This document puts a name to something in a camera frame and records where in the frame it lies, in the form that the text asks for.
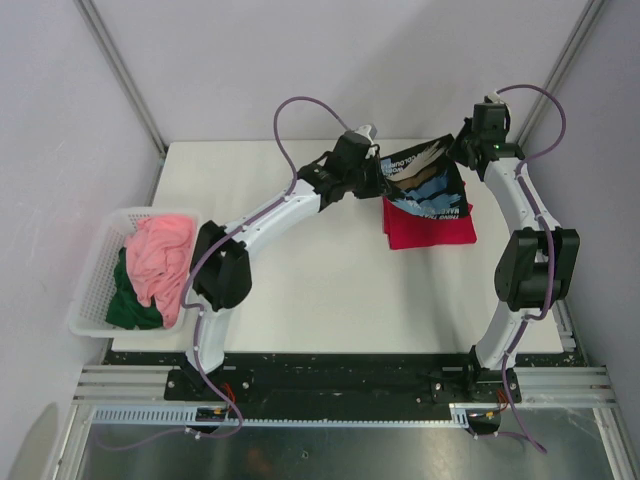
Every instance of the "white plastic basket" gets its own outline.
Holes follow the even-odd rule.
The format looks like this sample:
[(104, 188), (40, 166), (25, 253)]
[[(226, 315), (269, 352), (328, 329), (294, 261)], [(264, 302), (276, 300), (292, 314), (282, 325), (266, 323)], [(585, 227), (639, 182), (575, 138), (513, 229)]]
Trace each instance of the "white plastic basket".
[[(171, 328), (126, 330), (105, 321), (109, 303), (116, 292), (113, 269), (118, 263), (118, 252), (124, 246), (124, 239), (136, 232), (139, 219), (168, 214), (191, 217), (196, 224), (196, 232), (200, 229), (200, 213), (191, 209), (125, 208), (116, 210), (104, 219), (91, 246), (67, 314), (67, 322), (73, 333), (99, 338), (159, 338), (182, 328), (185, 314), (183, 308), (180, 308), (178, 320)], [(194, 247), (195, 239), (190, 253), (193, 253)]]

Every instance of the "dark green fabric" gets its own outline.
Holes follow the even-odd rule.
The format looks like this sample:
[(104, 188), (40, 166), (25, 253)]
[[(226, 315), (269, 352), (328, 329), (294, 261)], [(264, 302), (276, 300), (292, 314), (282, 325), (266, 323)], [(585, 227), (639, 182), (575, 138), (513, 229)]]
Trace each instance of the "dark green fabric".
[(162, 314), (158, 312), (155, 301), (151, 300), (150, 307), (143, 307), (138, 302), (138, 296), (133, 290), (129, 275), (127, 275), (126, 249), (118, 253), (118, 264), (113, 269), (113, 279), (116, 282), (116, 294), (111, 299), (107, 310), (107, 323), (118, 327), (140, 330), (162, 327)]

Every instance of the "red cloth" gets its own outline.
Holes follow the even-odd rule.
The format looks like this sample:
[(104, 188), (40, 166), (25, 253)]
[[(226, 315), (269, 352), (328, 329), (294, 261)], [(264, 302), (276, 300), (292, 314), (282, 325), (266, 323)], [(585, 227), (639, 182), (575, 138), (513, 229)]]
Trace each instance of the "red cloth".
[(432, 247), (434, 245), (465, 245), (476, 243), (478, 237), (471, 215), (450, 220), (411, 215), (382, 199), (384, 233), (389, 237), (391, 250)]

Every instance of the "white wall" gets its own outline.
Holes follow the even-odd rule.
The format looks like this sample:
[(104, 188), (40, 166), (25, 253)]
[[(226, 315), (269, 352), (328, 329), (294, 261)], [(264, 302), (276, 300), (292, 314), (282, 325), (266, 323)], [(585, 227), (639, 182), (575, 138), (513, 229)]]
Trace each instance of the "white wall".
[[(7, 478), (26, 432), (56, 403), (53, 420), (45, 414), (34, 432), (53, 441), (80, 368), (97, 352), (98, 343), (69, 333), (67, 306), (101, 217), (145, 201), (157, 160), (71, 0), (0, 2), (0, 44), (0, 478)], [(26, 463), (14, 471), (21, 479), (30, 478), (25, 465), (40, 470), (49, 453), (27, 444)]]
[[(96, 0), (166, 142), (271, 139), (293, 95), (374, 122), (380, 138), (457, 132), (487, 92), (544, 82), (586, 3)], [(338, 133), (315, 105), (282, 115), (284, 138)]]
[[(554, 215), (582, 240), (569, 306), (595, 364), (609, 367), (640, 450), (640, 21), (639, 2), (611, 2), (559, 99), (567, 111), (564, 142), (531, 176)], [(558, 133), (549, 109), (527, 145)]]

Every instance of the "pink cloth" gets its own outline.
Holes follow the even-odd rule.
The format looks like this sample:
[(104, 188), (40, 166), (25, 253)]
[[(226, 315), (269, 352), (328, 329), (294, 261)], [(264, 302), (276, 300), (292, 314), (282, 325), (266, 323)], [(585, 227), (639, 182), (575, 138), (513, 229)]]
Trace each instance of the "pink cloth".
[(138, 302), (151, 306), (151, 297), (171, 328), (178, 320), (180, 293), (187, 281), (196, 225), (184, 215), (138, 220), (138, 231), (127, 237), (127, 274)]

